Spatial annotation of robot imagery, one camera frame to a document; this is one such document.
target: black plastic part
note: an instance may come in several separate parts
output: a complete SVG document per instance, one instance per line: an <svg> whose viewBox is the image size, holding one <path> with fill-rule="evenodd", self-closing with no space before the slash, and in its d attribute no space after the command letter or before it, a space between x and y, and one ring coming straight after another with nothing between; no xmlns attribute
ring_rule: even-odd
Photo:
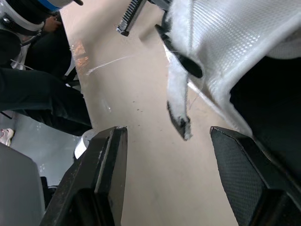
<svg viewBox="0 0 301 226"><path fill-rule="evenodd" d="M185 68L186 71L188 71L191 75L199 78L203 77L203 72L200 66L195 63L193 60L189 59L188 57L182 55L179 53L172 45L170 38L166 35L167 30L165 30L160 25L155 25L162 41L164 42L165 46L168 48L168 50L176 57L178 58L179 62L182 64L182 66Z"/></svg>
<svg viewBox="0 0 301 226"><path fill-rule="evenodd" d="M53 14L38 0L7 0L7 2L20 16L33 24L41 24Z"/></svg>
<svg viewBox="0 0 301 226"><path fill-rule="evenodd" d="M168 16L168 13L165 12L162 16L162 21L161 21L161 27L160 28L160 33L162 33L163 31L166 32L170 32L170 29L171 29L171 20L168 20L167 17Z"/></svg>
<svg viewBox="0 0 301 226"><path fill-rule="evenodd" d="M301 225L301 189L249 137L212 127L222 185L239 226Z"/></svg>
<svg viewBox="0 0 301 226"><path fill-rule="evenodd" d="M162 10L168 11L170 3L172 0L149 0L150 3L156 4L159 6Z"/></svg>
<svg viewBox="0 0 301 226"><path fill-rule="evenodd" d="M120 226L127 170L127 129L97 134L67 170L40 226Z"/></svg>
<svg viewBox="0 0 301 226"><path fill-rule="evenodd" d="M129 32L132 29L146 1L147 0L132 0L130 2L125 14L121 19L121 22L116 29L120 34L124 36L129 35Z"/></svg>
<svg viewBox="0 0 301 226"><path fill-rule="evenodd" d="M46 177L41 177L41 182L42 182L42 187L43 187L45 208L47 208L47 206L50 203L50 200L51 200L52 196L51 196L51 193L49 192L49 189L48 189L48 183L47 183Z"/></svg>
<svg viewBox="0 0 301 226"><path fill-rule="evenodd" d="M84 3L81 0L73 0L73 1L76 2L80 6L84 5Z"/></svg>

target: black pants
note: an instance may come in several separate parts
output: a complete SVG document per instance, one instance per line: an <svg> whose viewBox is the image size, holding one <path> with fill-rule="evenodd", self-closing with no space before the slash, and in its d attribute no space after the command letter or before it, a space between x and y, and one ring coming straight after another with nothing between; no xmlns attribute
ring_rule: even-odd
<svg viewBox="0 0 301 226"><path fill-rule="evenodd" d="M16 111L76 136L91 129L83 95L59 79L70 59L65 34L58 30L44 35L31 46L25 62L39 71L0 68L0 111Z"/></svg>

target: floor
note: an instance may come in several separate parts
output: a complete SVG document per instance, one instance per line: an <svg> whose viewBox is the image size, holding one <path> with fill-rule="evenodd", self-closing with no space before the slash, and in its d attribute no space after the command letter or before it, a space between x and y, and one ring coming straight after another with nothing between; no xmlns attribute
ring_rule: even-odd
<svg viewBox="0 0 301 226"><path fill-rule="evenodd" d="M40 176L48 185L58 185L65 171L73 164L73 151L79 137L60 132L29 117L5 112L13 119L0 115L0 127L15 131L11 147L32 158Z"/></svg>
<svg viewBox="0 0 301 226"><path fill-rule="evenodd" d="M122 226L236 226L209 135L229 127L188 92L193 137L185 142L166 109L168 60L154 29L163 11L146 3L128 37L116 31L129 0L85 0L61 10L92 125L127 126Z"/></svg>

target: person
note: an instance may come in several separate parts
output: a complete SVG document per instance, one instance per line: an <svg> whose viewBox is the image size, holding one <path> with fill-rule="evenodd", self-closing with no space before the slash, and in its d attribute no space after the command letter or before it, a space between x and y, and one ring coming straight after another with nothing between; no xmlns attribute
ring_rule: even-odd
<svg viewBox="0 0 301 226"><path fill-rule="evenodd" d="M62 80L70 61L64 28L55 16L30 46L21 47L15 34L0 30L0 111L23 114L75 136L90 130L83 95Z"/></svg>

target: person's hand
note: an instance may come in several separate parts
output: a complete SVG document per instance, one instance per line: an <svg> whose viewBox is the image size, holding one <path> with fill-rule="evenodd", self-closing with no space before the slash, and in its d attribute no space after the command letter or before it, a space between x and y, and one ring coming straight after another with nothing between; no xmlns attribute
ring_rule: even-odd
<svg viewBox="0 0 301 226"><path fill-rule="evenodd" d="M44 31L54 32L62 23L56 20L55 16L48 17L45 22Z"/></svg>

